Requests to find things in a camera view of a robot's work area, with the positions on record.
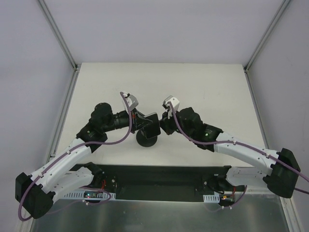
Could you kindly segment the black smartphone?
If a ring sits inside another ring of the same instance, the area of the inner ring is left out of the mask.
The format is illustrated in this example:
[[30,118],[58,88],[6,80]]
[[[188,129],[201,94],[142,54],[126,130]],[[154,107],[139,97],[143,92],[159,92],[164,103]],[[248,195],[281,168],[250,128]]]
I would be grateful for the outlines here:
[[144,136],[147,139],[159,136],[161,130],[157,113],[151,113],[144,118],[146,119],[146,126],[142,128]]

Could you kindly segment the black round phone stand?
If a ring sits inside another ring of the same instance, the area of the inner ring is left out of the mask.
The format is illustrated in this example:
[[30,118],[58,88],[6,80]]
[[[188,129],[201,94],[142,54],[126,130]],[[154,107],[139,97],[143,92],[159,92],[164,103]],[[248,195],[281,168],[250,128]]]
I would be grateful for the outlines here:
[[156,144],[158,136],[147,139],[145,135],[139,130],[136,134],[136,141],[142,147],[152,147]]

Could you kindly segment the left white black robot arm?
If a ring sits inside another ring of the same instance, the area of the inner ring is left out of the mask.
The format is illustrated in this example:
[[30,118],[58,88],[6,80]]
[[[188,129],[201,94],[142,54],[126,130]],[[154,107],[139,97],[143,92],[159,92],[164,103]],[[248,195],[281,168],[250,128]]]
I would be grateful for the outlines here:
[[67,193],[83,186],[99,188],[104,177],[102,170],[95,164],[90,162],[73,174],[67,172],[101,145],[110,145],[107,132],[128,127],[127,132],[134,133],[157,124],[156,113],[145,116],[137,109],[130,109],[114,114],[108,103],[96,105],[88,123],[62,154],[32,174],[21,173],[16,178],[15,198],[19,202],[19,219],[26,221],[26,218],[22,217],[22,209],[25,209],[30,217],[38,219]]

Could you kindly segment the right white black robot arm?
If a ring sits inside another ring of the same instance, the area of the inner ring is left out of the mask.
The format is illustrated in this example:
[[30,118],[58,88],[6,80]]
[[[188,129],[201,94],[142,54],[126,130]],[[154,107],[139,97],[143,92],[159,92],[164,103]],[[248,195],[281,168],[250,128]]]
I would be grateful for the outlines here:
[[250,168],[230,167],[226,174],[217,178],[221,190],[227,191],[233,186],[262,186],[280,197],[292,197],[300,167],[291,150],[276,151],[248,145],[204,123],[191,107],[174,116],[164,112],[159,123],[168,135],[181,133],[203,150],[229,155],[251,165]]

